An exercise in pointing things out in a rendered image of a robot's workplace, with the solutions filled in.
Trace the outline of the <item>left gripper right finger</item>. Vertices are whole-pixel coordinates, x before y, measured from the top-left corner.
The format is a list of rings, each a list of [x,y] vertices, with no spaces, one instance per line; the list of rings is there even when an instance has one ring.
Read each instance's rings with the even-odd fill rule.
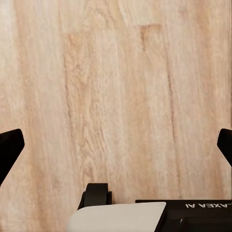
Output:
[[[220,130],[217,146],[232,166],[232,130],[224,128]]]

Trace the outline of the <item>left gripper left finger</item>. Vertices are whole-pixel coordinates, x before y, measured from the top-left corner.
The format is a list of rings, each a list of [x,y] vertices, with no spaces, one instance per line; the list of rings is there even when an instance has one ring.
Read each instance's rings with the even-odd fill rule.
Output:
[[[21,129],[0,134],[0,186],[24,147]]]

